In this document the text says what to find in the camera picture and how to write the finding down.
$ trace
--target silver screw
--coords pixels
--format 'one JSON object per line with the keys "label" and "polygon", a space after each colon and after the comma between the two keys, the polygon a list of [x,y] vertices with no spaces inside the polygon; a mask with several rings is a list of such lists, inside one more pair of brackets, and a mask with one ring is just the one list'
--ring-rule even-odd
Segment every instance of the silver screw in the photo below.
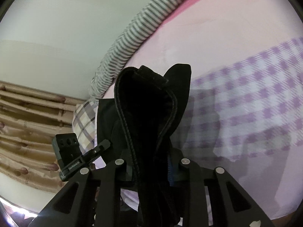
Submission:
{"label": "silver screw", "polygon": [[122,159],[117,159],[116,161],[115,161],[115,164],[116,165],[122,165],[124,163],[124,160],[122,160]]}
{"label": "silver screw", "polygon": [[86,168],[86,167],[84,167],[84,168],[82,168],[82,169],[80,170],[80,173],[81,173],[82,175],[88,174],[88,172],[89,172],[89,169]]}
{"label": "silver screw", "polygon": [[261,226],[261,220],[259,221],[254,221],[250,225],[250,227],[260,227]]}
{"label": "silver screw", "polygon": [[223,174],[225,172],[225,170],[222,167],[217,167],[216,172],[219,174]]}
{"label": "silver screw", "polygon": [[181,159],[181,163],[182,163],[183,165],[188,165],[188,164],[190,163],[190,160],[187,159],[187,158],[183,158],[183,159]]}

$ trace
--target purple plaid bedsheet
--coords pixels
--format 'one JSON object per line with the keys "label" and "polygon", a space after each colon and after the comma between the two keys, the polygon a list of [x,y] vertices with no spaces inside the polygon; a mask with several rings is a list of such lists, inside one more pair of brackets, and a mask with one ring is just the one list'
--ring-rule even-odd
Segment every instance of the purple plaid bedsheet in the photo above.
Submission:
{"label": "purple plaid bedsheet", "polygon": [[194,79],[175,147],[198,161],[303,145],[303,37]]}

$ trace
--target brown curtain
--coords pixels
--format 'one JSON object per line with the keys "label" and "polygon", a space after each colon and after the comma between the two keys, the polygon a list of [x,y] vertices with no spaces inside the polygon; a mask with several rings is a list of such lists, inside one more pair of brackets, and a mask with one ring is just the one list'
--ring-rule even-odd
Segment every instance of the brown curtain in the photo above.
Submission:
{"label": "brown curtain", "polygon": [[64,184],[52,139],[72,132],[73,112],[82,102],[0,82],[0,173],[57,193]]}

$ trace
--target plaid pillow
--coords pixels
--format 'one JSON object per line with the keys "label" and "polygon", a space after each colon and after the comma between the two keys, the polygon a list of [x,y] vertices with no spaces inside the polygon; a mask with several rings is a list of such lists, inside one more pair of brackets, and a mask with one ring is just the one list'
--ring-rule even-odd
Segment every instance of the plaid pillow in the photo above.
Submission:
{"label": "plaid pillow", "polygon": [[82,153],[94,148],[95,117],[98,104],[98,100],[88,100],[77,105],[74,112],[72,129],[77,135]]}

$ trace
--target white wall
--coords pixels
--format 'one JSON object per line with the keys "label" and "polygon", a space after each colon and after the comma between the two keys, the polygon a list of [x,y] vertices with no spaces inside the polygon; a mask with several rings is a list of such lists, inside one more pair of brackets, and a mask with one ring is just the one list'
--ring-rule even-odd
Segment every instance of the white wall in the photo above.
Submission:
{"label": "white wall", "polygon": [[0,23],[0,80],[88,98],[117,36],[149,0],[16,0]]}

